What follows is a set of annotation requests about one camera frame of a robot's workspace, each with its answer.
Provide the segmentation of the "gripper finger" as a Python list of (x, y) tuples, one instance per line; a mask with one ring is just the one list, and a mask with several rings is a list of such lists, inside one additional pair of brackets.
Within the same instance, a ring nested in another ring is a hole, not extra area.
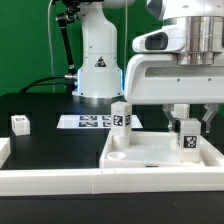
[(211, 122), (218, 112), (219, 105), (218, 104), (206, 104), (205, 109), (206, 109), (206, 112), (202, 118), (202, 132), (209, 133)]
[(173, 104), (164, 104), (162, 106), (162, 108), (163, 108), (163, 111), (164, 111), (166, 117), (169, 120), (168, 129), (173, 132), (179, 132), (180, 131), (180, 120), (172, 115), (172, 113), (174, 112), (174, 105)]

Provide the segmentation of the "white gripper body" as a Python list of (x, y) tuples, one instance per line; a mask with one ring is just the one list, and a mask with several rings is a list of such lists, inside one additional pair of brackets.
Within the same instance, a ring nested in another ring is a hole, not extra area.
[(174, 54), (138, 54), (127, 66), (125, 99), (131, 104), (224, 103), (224, 54), (213, 65), (177, 64)]

